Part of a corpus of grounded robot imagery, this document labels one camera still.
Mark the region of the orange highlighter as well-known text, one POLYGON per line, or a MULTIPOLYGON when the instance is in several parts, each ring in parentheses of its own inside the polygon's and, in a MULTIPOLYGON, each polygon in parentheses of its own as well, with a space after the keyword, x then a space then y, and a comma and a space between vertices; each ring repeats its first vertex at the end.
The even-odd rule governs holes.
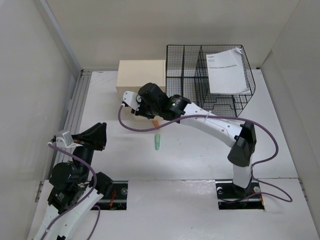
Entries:
POLYGON ((152 120, 152 123, 155 128, 158 128, 160 126, 159 122, 157 120, 152 120))

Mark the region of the green highlighter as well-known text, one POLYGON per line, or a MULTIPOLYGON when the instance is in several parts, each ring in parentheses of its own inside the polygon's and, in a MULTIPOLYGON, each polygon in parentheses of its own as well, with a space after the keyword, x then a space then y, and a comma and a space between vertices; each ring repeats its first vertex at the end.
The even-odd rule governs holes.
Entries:
POLYGON ((154 135, 154 148, 156 151, 160 149, 161 146, 161 135, 159 133, 156 133, 154 135))

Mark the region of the white instruction booklet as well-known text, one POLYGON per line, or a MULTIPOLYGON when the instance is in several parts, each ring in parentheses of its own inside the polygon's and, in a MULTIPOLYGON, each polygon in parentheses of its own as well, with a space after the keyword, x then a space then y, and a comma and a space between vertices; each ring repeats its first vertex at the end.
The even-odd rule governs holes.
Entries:
POLYGON ((219 53, 207 54, 206 64, 211 94, 247 94, 247 86, 242 57, 242 48, 232 48, 219 53))

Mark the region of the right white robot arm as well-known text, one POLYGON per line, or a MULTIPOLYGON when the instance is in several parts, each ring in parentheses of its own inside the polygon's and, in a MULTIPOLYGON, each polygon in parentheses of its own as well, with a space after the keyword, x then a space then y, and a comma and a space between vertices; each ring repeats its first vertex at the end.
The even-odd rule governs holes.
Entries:
POLYGON ((251 163, 257 137, 255 126, 248 121, 236 123, 219 119, 200 108, 188 98, 175 94, 167 96, 155 83, 147 83, 137 93, 130 93, 131 112, 148 119, 161 117, 166 121, 193 127, 209 134, 230 147, 227 159, 233 165, 232 193, 243 197, 250 191, 251 163))

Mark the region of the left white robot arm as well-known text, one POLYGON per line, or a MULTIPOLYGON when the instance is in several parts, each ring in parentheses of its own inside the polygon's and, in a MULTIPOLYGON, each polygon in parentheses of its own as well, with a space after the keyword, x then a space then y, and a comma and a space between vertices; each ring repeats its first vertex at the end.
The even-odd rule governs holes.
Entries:
POLYGON ((107 145, 107 124, 98 122, 78 134, 61 130, 47 145, 71 159, 57 163, 51 171, 52 189, 34 239, 70 240, 84 216, 92 208, 99 210, 97 202, 112 192, 113 180, 91 166, 94 152, 107 145))

